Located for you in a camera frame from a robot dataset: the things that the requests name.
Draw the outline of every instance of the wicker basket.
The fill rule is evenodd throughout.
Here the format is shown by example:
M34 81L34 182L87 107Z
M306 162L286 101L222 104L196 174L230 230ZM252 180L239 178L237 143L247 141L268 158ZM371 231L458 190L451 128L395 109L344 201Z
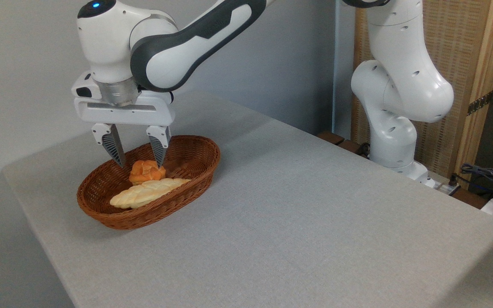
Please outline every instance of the wicker basket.
M124 168L109 160L92 171L77 189L80 208L105 226L118 230L153 224L195 200L211 185L214 170L220 161L220 149L211 139L173 136L163 163L166 176L191 181L137 209L120 209L111 206L110 199L132 186L129 182L132 164L137 160L154 160L149 144L125 155L128 163Z

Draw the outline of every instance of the gray table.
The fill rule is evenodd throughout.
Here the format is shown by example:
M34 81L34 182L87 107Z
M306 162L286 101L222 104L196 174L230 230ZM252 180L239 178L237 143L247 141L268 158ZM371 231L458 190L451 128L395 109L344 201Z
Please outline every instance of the gray table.
M75 306L493 307L493 217L205 93L174 134L221 148L213 185L169 217L116 231L75 199L108 159L90 134L4 170ZM127 150L147 142L122 129Z

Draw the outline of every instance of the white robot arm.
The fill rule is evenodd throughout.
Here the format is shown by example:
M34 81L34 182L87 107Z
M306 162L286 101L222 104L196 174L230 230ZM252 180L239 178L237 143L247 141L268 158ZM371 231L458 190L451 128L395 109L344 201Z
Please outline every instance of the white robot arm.
M390 0L367 16L376 60L356 68L351 87L370 123L370 160L432 187L427 168L414 161L417 133L410 120L441 120L454 91L427 53L422 1Z
M197 66L252 25L273 0L219 0L184 29L165 12L93 0L77 16L90 70L72 88L78 115L120 166L125 154L115 124L148 125L163 164L174 121L172 90Z

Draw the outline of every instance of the bread roll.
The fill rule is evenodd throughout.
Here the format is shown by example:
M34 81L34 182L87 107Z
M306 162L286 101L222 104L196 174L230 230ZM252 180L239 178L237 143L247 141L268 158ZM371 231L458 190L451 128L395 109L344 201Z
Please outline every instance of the bread roll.
M157 162L153 160L137 160L133 164L129 181L133 185L139 185L149 180L160 180L166 176L166 170L163 166L159 168Z

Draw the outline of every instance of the wall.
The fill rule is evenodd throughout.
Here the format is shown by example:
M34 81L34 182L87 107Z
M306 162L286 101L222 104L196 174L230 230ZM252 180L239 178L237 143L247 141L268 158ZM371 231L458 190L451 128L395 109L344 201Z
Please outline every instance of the wall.
M0 1L0 171L86 132L69 90L87 69L75 32L80 0ZM126 0L186 25L214 0ZM280 0L200 66L203 89L310 133L330 128L333 0ZM0 175L0 307L71 307Z

